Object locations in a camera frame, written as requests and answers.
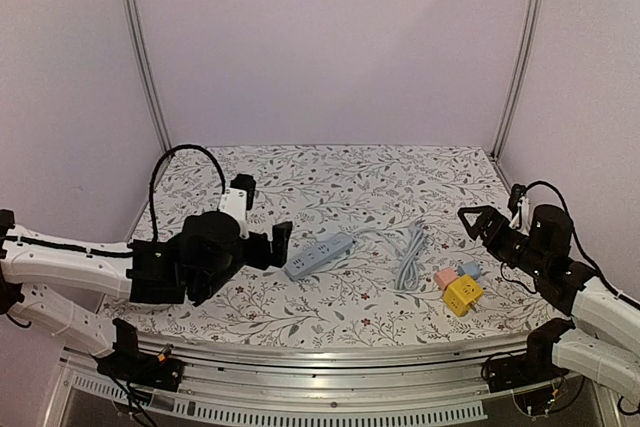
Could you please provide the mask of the light blue power strip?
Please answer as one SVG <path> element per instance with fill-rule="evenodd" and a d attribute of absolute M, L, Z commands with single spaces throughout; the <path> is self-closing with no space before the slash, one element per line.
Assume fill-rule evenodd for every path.
<path fill-rule="evenodd" d="M 289 259 L 284 265 L 283 271 L 291 280 L 300 280 L 346 253 L 354 244 L 355 240 L 352 236 L 342 232 L 336 233 L 331 238 L 319 242 Z"/>

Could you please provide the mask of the pink cube plug adapter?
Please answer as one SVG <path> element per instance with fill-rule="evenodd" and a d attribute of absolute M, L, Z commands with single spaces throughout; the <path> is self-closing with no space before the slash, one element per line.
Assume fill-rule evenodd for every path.
<path fill-rule="evenodd" d="M 457 272 L 451 268 L 439 270 L 434 274 L 434 281 L 442 291 L 445 291 L 447 287 L 458 278 Z"/>

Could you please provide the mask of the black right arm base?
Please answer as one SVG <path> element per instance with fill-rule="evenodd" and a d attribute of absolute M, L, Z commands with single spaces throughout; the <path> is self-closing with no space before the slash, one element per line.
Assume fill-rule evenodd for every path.
<path fill-rule="evenodd" d="M 570 320 L 554 318 L 536 328 L 527 336 L 526 352 L 512 354 L 498 352 L 490 355 L 482 364 L 480 375 L 487 383 L 491 393 L 530 386 L 544 381 L 560 379 L 557 386 L 551 385 L 539 391 L 529 391 L 514 395 L 512 400 L 516 408 L 529 418 L 562 412 L 572 406 L 584 390 L 585 378 L 572 398 L 564 405 L 558 405 L 558 396 L 567 384 L 567 369 L 552 363 L 553 346 L 562 334 L 574 329 Z"/>

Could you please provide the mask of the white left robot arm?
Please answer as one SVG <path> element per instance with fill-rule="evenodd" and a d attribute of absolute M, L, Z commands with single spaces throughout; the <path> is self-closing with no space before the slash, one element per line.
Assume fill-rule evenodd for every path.
<path fill-rule="evenodd" d="M 17 225 L 1 238 L 3 311 L 31 321 L 94 358 L 108 357 L 128 381 L 148 373 L 148 359 L 129 343 L 117 342 L 113 322 L 59 293 L 68 285 L 124 299 L 131 304 L 199 306 L 244 266 L 265 270 L 287 260 L 293 225 L 270 234 L 250 232 L 238 216 L 209 211 L 186 218 L 169 240 L 74 246 Z"/>

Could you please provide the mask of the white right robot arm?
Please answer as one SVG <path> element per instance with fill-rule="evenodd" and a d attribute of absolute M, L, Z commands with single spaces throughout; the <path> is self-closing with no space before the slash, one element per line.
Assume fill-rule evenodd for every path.
<path fill-rule="evenodd" d="M 561 208 L 535 208 L 523 234 L 492 206 L 463 207 L 472 239 L 496 260 L 529 275 L 537 293 L 560 312 L 531 331 L 525 353 L 488 362 L 492 391 L 575 372 L 631 404 L 639 401 L 639 311 L 612 293 L 585 263 L 569 256 L 573 223 Z"/>

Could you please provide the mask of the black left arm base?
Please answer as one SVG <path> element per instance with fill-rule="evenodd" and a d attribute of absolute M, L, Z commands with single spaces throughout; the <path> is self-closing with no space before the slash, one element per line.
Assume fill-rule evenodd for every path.
<path fill-rule="evenodd" d="M 95 357 L 97 371 L 116 380 L 168 392 L 177 392 L 185 364 L 173 356 L 174 345 L 165 344 L 155 354 L 139 348 L 137 329 L 122 319 L 114 319 L 115 341 L 112 352 Z"/>

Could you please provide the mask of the blue cube plug adapter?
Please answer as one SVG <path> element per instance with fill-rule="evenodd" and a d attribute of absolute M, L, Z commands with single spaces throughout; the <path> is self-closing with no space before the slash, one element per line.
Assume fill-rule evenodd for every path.
<path fill-rule="evenodd" d="M 460 277 L 468 275 L 473 280 L 477 281 L 482 275 L 482 267 L 475 262 L 467 262 L 457 267 L 457 274 Z"/>

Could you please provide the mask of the yellow cube plug adapter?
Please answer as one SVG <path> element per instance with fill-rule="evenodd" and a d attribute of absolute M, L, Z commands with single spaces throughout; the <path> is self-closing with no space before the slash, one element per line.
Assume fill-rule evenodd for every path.
<path fill-rule="evenodd" d="M 465 274 L 446 287 L 443 301 L 456 317 L 464 317 L 483 295 L 484 289 Z"/>

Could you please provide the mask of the floral patterned table mat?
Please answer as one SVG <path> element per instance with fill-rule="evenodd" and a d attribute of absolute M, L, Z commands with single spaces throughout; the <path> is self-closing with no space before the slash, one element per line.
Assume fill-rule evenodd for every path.
<path fill-rule="evenodd" d="M 329 350 L 400 347 L 527 332 L 555 312 L 467 236 L 463 206 L 504 208 L 507 191 L 472 147 L 228 147 L 214 152 L 228 177 L 257 183 L 249 228 L 291 221 L 296 255 L 344 232 L 354 249 L 299 281 L 243 268 L 198 307 L 105 299 L 104 315 L 141 332 L 191 341 Z M 484 295 L 456 317 L 434 281 L 475 262 Z"/>

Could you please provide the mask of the aluminium front rail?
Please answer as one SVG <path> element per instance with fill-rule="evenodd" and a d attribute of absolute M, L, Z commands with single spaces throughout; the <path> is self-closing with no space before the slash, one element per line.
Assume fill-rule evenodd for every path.
<path fill-rule="evenodd" d="M 65 349 L 46 426 L 619 426 L 615 396 L 569 375 L 560 410 L 519 412 L 517 390 L 493 393 L 484 361 L 519 353 L 524 336 L 403 347 L 307 351 L 175 341 L 184 364 L 176 392 L 148 390 L 145 411 L 86 355 Z"/>

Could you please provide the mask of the right aluminium frame post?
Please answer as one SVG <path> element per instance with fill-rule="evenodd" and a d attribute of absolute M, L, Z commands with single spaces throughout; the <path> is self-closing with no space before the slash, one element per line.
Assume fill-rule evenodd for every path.
<path fill-rule="evenodd" d="M 514 69 L 507 89 L 504 107 L 498 122 L 497 132 L 490 151 L 490 157 L 496 164 L 500 162 L 505 151 L 519 98 L 524 87 L 542 2 L 543 0 L 527 0 L 526 2 L 524 23 L 520 35 Z"/>

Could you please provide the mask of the aluminium frame post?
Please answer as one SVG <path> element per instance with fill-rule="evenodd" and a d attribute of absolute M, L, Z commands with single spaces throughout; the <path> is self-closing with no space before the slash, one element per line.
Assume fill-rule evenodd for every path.
<path fill-rule="evenodd" d="M 514 69 L 507 89 L 504 107 L 498 122 L 497 132 L 490 151 L 490 157 L 496 164 L 500 162 L 505 151 L 519 98 L 524 87 L 542 2 L 543 0 L 527 0 L 526 2 L 524 23 L 520 35 Z"/>
<path fill-rule="evenodd" d="M 172 142 L 154 79 L 138 2 L 137 0 L 122 0 L 122 3 L 131 39 L 134 60 L 149 110 L 151 123 L 161 150 L 166 152 L 172 148 Z"/>

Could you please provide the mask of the left aluminium frame post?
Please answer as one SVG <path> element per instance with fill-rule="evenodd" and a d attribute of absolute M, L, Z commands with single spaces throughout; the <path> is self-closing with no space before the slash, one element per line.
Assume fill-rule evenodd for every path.
<path fill-rule="evenodd" d="M 151 123 L 161 150 L 166 152 L 172 148 L 172 142 L 154 79 L 138 2 L 137 0 L 122 0 L 122 3 L 131 39 L 134 60 L 149 110 Z"/>

